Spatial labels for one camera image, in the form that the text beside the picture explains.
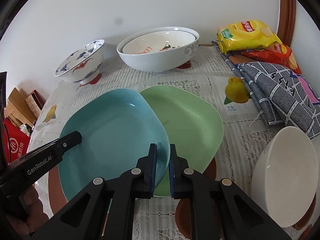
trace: metal screw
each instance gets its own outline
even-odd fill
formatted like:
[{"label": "metal screw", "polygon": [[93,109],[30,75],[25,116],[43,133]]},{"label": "metal screw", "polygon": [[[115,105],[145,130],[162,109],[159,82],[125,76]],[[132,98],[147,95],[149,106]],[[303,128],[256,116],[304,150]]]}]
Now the metal screw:
[{"label": "metal screw", "polygon": [[187,175],[192,175],[195,171],[193,169],[190,168],[186,168],[184,169],[184,173]]},{"label": "metal screw", "polygon": [[133,175],[138,175],[138,174],[141,173],[141,170],[140,170],[139,168],[134,168],[134,169],[131,170],[131,173],[132,173]]},{"label": "metal screw", "polygon": [[103,179],[102,179],[102,178],[95,178],[95,179],[93,180],[93,184],[94,184],[94,185],[100,185],[102,182],[103,182]]},{"label": "metal screw", "polygon": [[223,179],[222,184],[225,186],[230,186],[232,184],[232,181],[230,179]]}]

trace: chip bag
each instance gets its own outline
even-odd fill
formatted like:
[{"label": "chip bag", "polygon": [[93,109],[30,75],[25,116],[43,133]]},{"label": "chip bag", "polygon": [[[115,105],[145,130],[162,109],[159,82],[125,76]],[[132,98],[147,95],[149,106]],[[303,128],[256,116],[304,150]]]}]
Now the chip bag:
[{"label": "chip bag", "polygon": [[292,50],[283,43],[275,42],[264,49],[247,49],[242,51],[241,54],[258,61],[279,64],[290,68],[297,74],[302,74]]},{"label": "chip bag", "polygon": [[269,26],[258,20],[218,28],[217,37],[224,54],[229,50],[265,48],[274,42],[282,43]]}]

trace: human hand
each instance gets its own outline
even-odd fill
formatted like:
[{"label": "human hand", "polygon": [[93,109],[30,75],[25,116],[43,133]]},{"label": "human hand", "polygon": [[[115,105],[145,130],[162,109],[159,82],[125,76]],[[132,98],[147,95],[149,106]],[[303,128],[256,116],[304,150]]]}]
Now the human hand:
[{"label": "human hand", "polygon": [[39,199],[38,192],[33,186],[25,191],[23,198],[26,205],[30,206],[29,217],[26,222],[11,215],[7,215],[7,219],[19,235],[29,235],[47,222],[49,218],[47,214],[43,213],[42,202]]}]

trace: wall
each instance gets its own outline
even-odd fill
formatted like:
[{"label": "wall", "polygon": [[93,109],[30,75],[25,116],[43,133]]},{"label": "wall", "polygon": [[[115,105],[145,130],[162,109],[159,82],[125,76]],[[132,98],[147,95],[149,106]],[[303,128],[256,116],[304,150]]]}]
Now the wall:
[{"label": "wall", "polygon": [[153,27],[192,28],[210,43],[217,27],[249,19],[276,32],[278,17],[279,0],[29,0],[0,41],[0,71],[8,71],[8,93],[17,86],[47,98],[54,70],[79,44],[105,39],[110,57],[124,38]]},{"label": "wall", "polygon": [[297,2],[296,25],[291,49],[299,64],[302,75],[320,95],[320,31],[309,14]]}]

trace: table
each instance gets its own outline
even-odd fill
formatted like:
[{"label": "table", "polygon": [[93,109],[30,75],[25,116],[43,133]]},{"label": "table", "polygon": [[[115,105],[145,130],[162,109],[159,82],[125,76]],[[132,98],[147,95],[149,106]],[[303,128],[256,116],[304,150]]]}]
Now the table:
[{"label": "table", "polygon": [[[190,68],[150,73],[134,70],[119,57],[114,57],[103,62],[100,71],[102,75],[96,84],[80,87],[79,84],[60,81],[45,103],[28,150],[58,138],[64,124],[77,110],[107,91],[131,88],[140,92],[155,85],[172,85],[204,99],[219,111],[225,132],[223,142],[215,155],[217,179],[230,178],[250,196],[255,163],[281,126],[267,127],[259,118],[251,100],[245,104],[224,104],[224,88],[228,84],[228,78],[234,74],[214,47],[200,46],[190,62]],[[54,105],[56,118],[44,122],[47,112]],[[35,186],[44,205],[44,212],[49,218],[52,217],[48,197],[48,174],[39,179]],[[132,239],[186,239],[178,231],[174,221],[178,202],[179,200],[170,197],[137,200]],[[319,205],[316,205],[308,225],[314,224],[320,215]],[[300,231],[292,227],[284,230],[296,240],[305,228]]]}]

